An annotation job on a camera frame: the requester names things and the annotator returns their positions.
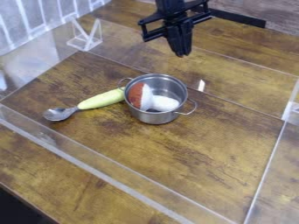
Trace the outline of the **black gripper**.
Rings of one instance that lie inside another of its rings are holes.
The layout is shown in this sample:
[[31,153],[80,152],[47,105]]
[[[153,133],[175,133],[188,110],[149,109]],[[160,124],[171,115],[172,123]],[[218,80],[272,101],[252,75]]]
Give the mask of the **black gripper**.
[[211,18],[210,0],[155,0],[156,12],[143,18],[143,40],[165,37],[177,57],[192,51],[192,28]]

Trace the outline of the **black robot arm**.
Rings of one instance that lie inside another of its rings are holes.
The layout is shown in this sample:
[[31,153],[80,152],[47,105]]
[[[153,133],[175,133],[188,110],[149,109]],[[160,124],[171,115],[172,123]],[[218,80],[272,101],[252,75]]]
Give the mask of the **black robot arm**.
[[192,28],[211,19],[208,1],[155,0],[156,12],[137,22],[144,42],[164,37],[176,56],[188,56],[192,51]]

